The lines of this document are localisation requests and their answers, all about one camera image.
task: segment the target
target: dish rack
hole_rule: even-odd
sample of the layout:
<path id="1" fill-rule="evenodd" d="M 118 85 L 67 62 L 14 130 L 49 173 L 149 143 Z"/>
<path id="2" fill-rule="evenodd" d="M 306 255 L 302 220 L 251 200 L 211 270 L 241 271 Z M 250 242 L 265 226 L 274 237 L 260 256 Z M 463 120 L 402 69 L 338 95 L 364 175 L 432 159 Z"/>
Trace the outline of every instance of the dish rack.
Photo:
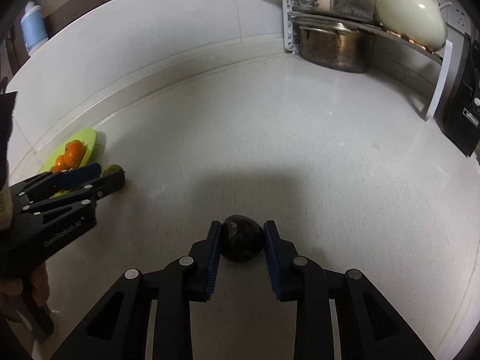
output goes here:
<path id="1" fill-rule="evenodd" d="M 284 48 L 285 50 L 290 51 L 292 54 L 300 53 L 300 34 L 298 32 L 298 29 L 294 25 L 297 20 L 301 20 L 303 23 L 310 22 L 312 25 L 315 25 L 315 23 L 332 21 L 334 23 L 342 23 L 347 28 L 363 30 L 373 35 L 382 36 L 394 42 L 404 44 L 411 49 L 428 57 L 432 61 L 438 63 L 441 66 L 440 74 L 438 76 L 437 84 L 430 104 L 424 115 L 424 119 L 429 120 L 434 116 L 435 111 L 438 107 L 438 103 L 440 102 L 443 89 L 445 88 L 448 68 L 450 67 L 450 62 L 452 60 L 453 44 L 448 39 L 445 44 L 443 57 L 441 57 L 437 53 L 429 51 L 418 43 L 413 42 L 413 40 L 411 39 L 402 37 L 399 34 L 388 31 L 385 27 L 381 25 L 360 23 L 351 19 L 344 19 L 342 17 L 329 16 L 327 14 L 318 13 L 314 11 L 311 3 L 306 0 L 282 0 L 282 4 Z"/>

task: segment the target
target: ceramic teapot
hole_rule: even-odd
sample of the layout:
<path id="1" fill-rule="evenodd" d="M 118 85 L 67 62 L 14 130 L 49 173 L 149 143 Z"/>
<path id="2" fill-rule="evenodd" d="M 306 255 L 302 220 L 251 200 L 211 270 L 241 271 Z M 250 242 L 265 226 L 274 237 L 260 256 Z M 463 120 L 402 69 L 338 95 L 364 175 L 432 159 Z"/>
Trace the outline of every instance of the ceramic teapot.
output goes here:
<path id="1" fill-rule="evenodd" d="M 405 35 L 430 51 L 445 46 L 447 26 L 440 0 L 377 0 L 376 18 L 390 31 Z"/>

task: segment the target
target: white shelf leg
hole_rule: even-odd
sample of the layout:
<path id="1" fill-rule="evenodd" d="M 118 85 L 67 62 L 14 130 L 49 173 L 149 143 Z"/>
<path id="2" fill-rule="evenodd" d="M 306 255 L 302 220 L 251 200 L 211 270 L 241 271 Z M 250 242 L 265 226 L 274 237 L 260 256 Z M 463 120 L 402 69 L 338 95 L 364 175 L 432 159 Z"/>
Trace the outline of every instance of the white shelf leg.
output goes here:
<path id="1" fill-rule="evenodd" d="M 440 75 L 438 76 L 437 86 L 435 87 L 435 92 L 431 98 L 430 105 L 425 115 L 425 120 L 432 118 L 437 110 L 438 103 L 440 102 L 440 98 L 442 97 L 443 89 L 445 88 L 445 83 L 447 81 L 448 68 L 450 67 L 450 61 L 452 60 L 452 51 L 453 44 L 447 39 L 445 50 L 443 52 L 443 62 L 440 69 Z"/>
<path id="2" fill-rule="evenodd" d="M 293 0 L 282 0 L 283 6 L 283 47 L 291 51 L 292 54 L 299 53 L 297 44 L 293 44 L 293 23 L 289 18 L 289 12 L 292 12 Z"/>

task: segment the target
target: pot handle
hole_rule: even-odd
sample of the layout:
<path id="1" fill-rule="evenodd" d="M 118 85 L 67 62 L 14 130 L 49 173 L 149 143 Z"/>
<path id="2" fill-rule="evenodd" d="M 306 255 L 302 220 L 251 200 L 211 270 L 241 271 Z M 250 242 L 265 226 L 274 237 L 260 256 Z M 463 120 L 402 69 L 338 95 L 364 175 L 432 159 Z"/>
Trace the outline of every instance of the pot handle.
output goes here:
<path id="1" fill-rule="evenodd" d="M 451 7 L 452 5 L 453 5 L 453 4 L 452 4 L 450 1 L 448 1 L 448 2 L 446 2 L 446 3 L 441 4 L 441 5 L 438 7 L 438 9 L 442 10 L 442 9 L 444 9 L 444 8 Z"/>

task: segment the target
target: person's hand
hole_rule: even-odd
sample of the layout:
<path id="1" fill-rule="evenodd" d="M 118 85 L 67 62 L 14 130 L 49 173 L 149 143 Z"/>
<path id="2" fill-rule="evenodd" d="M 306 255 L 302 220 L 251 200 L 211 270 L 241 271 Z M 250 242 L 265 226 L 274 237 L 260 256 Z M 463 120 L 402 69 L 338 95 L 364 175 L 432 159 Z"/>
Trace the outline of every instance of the person's hand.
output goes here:
<path id="1" fill-rule="evenodd" d="M 45 306 L 50 296 L 49 276 L 45 263 L 35 268 L 30 275 L 32 298 L 39 305 Z M 23 292 L 21 279 L 0 280 L 0 312 L 9 320 L 21 322 L 17 312 L 9 305 L 7 296 L 20 296 Z"/>

